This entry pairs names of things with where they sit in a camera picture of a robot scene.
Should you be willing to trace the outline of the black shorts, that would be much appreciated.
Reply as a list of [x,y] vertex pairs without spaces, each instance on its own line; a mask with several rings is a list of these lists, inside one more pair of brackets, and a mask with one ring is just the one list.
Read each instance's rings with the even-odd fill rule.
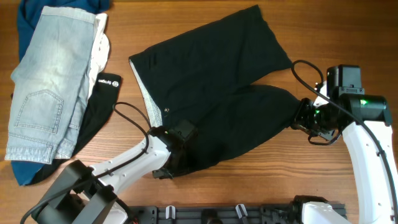
[[187,174],[234,159],[288,128],[300,101],[258,80],[292,61],[251,6],[132,55],[153,126],[191,122]]

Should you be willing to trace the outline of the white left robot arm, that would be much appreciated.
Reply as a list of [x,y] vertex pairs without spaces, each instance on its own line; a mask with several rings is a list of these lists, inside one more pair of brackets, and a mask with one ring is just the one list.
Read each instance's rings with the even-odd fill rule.
[[23,217],[37,223],[132,222],[118,194],[142,176],[171,179],[186,161],[185,146],[197,133],[189,124],[151,128],[130,150],[106,162],[86,166],[76,160],[64,168],[39,203]]

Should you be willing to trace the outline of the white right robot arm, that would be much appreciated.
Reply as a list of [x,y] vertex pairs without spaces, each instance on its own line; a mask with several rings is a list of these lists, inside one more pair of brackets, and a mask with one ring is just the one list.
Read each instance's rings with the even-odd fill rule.
[[392,150],[392,119],[381,96],[342,94],[304,98],[294,129],[327,144],[342,137],[349,151],[360,223],[397,223],[397,168]]

